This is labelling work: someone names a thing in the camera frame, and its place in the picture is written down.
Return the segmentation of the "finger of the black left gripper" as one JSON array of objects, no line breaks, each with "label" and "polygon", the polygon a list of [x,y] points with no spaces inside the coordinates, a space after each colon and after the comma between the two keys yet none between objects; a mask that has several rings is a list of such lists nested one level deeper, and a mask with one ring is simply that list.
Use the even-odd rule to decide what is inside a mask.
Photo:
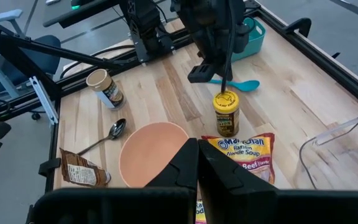
[{"label": "finger of the black left gripper", "polygon": [[188,80],[190,83],[206,83],[215,74],[215,66],[209,63],[202,63],[194,66],[191,72],[188,74]]},{"label": "finger of the black left gripper", "polygon": [[226,79],[227,81],[232,81],[232,68],[231,66],[228,66],[227,69],[225,69],[225,66],[223,65],[221,68],[218,69],[217,75],[219,75],[222,79]]}]

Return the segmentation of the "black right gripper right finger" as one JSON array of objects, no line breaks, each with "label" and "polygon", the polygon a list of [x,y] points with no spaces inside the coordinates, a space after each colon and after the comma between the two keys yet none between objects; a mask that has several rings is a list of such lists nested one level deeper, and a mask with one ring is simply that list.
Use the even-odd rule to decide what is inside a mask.
[{"label": "black right gripper right finger", "polygon": [[277,188],[199,140],[198,181],[208,224],[273,224]]}]

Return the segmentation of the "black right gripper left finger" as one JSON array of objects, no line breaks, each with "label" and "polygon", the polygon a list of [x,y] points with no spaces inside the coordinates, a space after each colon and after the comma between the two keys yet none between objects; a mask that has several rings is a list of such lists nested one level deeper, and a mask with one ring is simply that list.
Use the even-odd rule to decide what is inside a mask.
[{"label": "black right gripper left finger", "polygon": [[198,141],[189,138],[147,187],[186,187],[197,189]]}]

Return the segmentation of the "peach ceramic bowl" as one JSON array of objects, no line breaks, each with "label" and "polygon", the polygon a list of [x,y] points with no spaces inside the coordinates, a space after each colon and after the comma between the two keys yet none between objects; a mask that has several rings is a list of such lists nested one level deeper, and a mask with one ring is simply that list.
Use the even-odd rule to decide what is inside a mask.
[{"label": "peach ceramic bowl", "polygon": [[170,122],[150,123],[133,132],[119,156],[119,172],[128,187],[145,187],[173,159],[189,139]]}]

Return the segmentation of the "spice jar with tan lid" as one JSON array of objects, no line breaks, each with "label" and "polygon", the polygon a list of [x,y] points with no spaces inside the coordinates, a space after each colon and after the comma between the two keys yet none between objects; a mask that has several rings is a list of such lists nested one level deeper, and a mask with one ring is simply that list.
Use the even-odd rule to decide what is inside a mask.
[{"label": "spice jar with tan lid", "polygon": [[124,104],[124,94],[105,69],[97,69],[86,78],[86,84],[110,110],[117,110]]}]

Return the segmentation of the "teal plastic spoon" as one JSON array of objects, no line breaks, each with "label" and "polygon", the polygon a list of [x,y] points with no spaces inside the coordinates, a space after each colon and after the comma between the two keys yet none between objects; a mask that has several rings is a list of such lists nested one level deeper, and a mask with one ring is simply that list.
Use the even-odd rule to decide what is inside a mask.
[{"label": "teal plastic spoon", "polygon": [[260,82],[257,80],[248,80],[245,82],[226,82],[226,86],[232,86],[239,91],[249,92],[258,89]]}]

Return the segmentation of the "teal plastic bin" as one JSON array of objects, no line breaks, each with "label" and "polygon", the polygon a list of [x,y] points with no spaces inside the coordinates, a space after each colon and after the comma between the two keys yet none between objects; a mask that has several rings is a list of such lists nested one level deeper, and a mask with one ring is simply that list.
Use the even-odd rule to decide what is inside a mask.
[{"label": "teal plastic bin", "polygon": [[266,30],[264,26],[254,18],[246,17],[244,19],[245,25],[250,25],[254,29],[249,33],[249,42],[246,45],[244,51],[239,54],[232,54],[231,62],[236,62],[243,58],[257,54],[262,48]]}]

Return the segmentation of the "spice jar with yellow lid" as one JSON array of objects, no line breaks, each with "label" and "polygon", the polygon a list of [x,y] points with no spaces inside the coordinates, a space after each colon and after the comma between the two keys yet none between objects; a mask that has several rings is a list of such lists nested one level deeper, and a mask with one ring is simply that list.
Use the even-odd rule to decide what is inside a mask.
[{"label": "spice jar with yellow lid", "polygon": [[239,132],[239,97],[230,90],[219,92],[213,98],[218,133],[225,137]]}]

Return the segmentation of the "metal spoon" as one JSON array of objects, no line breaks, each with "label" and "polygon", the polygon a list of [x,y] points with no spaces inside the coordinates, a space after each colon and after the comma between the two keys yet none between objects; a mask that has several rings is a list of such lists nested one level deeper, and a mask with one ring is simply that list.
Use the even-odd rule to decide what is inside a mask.
[{"label": "metal spoon", "polygon": [[100,139],[96,143],[88,146],[87,148],[83,149],[82,151],[78,152],[77,154],[79,156],[82,156],[83,154],[87,153],[89,150],[91,150],[96,145],[98,145],[104,141],[107,141],[107,140],[114,140],[114,139],[118,138],[119,136],[121,136],[123,134],[125,127],[126,127],[126,119],[121,118],[121,119],[117,120],[111,126],[109,133],[105,138]]}]

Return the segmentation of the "orange taco seasoning mix packet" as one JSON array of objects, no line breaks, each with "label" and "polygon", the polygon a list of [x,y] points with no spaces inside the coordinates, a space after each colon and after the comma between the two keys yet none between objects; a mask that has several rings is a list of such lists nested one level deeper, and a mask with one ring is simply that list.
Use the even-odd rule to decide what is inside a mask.
[{"label": "orange taco seasoning mix packet", "polygon": [[86,187],[104,187],[111,181],[108,171],[91,161],[60,148],[64,181]]}]

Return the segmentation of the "clear plastic container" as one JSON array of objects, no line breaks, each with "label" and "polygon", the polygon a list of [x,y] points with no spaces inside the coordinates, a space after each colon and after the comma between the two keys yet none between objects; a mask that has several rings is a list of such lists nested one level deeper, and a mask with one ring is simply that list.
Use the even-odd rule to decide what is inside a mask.
[{"label": "clear plastic container", "polygon": [[296,188],[358,190],[358,118],[309,139],[298,155]]}]

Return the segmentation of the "black table-edge clamp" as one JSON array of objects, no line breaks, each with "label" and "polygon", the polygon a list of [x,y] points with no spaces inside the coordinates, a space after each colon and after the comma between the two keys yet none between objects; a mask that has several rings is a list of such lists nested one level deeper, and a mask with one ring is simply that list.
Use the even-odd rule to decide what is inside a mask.
[{"label": "black table-edge clamp", "polygon": [[41,163],[41,165],[39,165],[38,174],[47,177],[51,171],[54,171],[55,169],[59,168],[60,165],[61,165],[60,158],[49,159],[48,161],[45,161]]}]

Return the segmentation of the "black desk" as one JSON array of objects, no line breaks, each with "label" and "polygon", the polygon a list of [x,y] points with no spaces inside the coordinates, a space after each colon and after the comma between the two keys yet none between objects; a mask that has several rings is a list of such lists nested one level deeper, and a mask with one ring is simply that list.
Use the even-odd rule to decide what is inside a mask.
[{"label": "black desk", "polygon": [[43,26],[60,24],[62,28],[67,28],[118,4],[119,0],[92,0],[78,9],[72,9],[70,0],[60,0],[45,7]]}]

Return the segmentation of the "blue office chair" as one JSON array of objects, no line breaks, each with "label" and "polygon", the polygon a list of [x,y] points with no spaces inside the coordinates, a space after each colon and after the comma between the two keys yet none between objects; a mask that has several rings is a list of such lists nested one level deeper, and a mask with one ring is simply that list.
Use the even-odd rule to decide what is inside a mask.
[{"label": "blue office chair", "polygon": [[[0,22],[10,22],[13,34],[19,37],[26,37],[25,32],[19,27],[16,19],[22,15],[21,9],[15,9],[0,13]],[[36,42],[51,45],[52,47],[61,47],[60,40],[54,35],[44,35],[37,39]],[[35,62],[50,78],[56,74],[60,58],[35,52],[33,50],[21,49],[33,62]],[[10,64],[6,59],[0,56],[0,99],[8,100],[16,98],[24,93],[33,90],[29,78],[23,75],[17,68]]]}]

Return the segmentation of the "silver aluminium extrusion bar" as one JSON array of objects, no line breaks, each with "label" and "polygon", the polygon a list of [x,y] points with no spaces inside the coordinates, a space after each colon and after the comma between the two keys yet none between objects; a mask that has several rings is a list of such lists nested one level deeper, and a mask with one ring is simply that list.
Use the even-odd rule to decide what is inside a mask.
[{"label": "silver aluminium extrusion bar", "polygon": [[42,107],[44,108],[46,115],[51,123],[51,125],[58,124],[58,115],[57,111],[46,91],[42,82],[37,79],[37,77],[30,77],[29,81],[40,100]]}]

